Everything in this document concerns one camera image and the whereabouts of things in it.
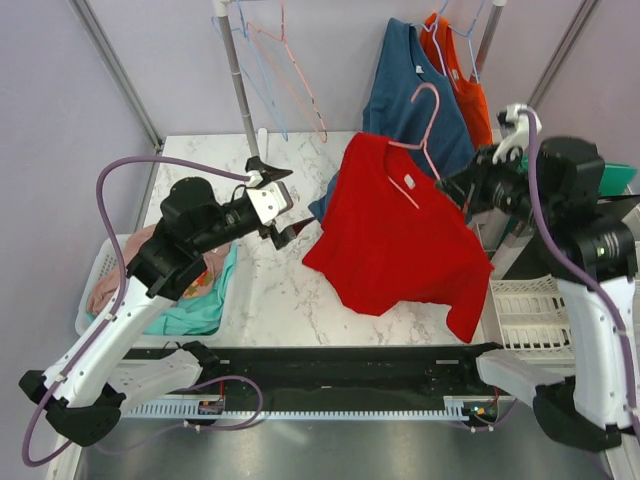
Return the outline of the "red t shirt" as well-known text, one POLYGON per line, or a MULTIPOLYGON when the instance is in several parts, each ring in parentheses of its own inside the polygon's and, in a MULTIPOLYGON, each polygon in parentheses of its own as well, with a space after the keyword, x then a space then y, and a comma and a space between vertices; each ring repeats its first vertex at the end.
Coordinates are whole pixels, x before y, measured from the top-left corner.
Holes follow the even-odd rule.
POLYGON ((302 262, 344 306, 380 316, 401 301, 446 305, 449 330, 472 341, 493 267, 464 216, 406 150, 355 134, 321 228, 302 262))

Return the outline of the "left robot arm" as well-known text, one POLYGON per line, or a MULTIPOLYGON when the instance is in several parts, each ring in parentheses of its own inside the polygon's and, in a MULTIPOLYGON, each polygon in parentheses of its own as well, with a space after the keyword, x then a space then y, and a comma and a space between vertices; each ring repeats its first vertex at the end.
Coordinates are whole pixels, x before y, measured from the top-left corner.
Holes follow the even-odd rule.
POLYGON ((44 416, 69 442, 87 447, 103 439, 124 413, 146 402, 174 391, 215 389, 220 378, 216 357, 197 341, 120 378, 112 372, 148 326, 205 272, 205 253, 253 232, 276 249, 296 238, 304 222, 284 230, 275 225, 293 206, 283 183, 290 173, 253 156, 235 177, 241 195, 227 203, 216 200, 204 178, 175 183, 161 203, 151 238, 130 262, 118 262, 115 296, 57 362, 20 379, 21 390, 37 405, 34 415, 44 416))

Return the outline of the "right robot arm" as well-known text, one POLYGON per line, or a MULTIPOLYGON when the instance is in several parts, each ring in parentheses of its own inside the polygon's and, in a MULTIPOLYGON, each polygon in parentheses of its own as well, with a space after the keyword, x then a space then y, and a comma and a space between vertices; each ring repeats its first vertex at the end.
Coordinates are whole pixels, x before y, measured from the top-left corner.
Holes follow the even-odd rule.
POLYGON ((639 431, 639 362, 633 306, 635 239, 600 194, 605 169, 597 147, 556 136, 512 147, 479 149, 466 169, 438 182, 466 215, 498 209, 532 226, 556 280, 572 335, 575 372, 562 376, 494 349, 458 368, 477 394, 490 385, 529 406, 553 441, 599 453, 639 431))

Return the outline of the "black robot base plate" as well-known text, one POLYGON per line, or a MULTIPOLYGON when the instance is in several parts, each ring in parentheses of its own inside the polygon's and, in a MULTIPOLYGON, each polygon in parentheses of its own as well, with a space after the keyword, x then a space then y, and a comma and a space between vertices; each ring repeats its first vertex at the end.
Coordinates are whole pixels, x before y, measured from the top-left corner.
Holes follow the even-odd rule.
POLYGON ((490 342, 449 346, 214 347, 199 377, 225 379, 232 406, 438 408, 447 396, 492 396, 476 367, 490 342))

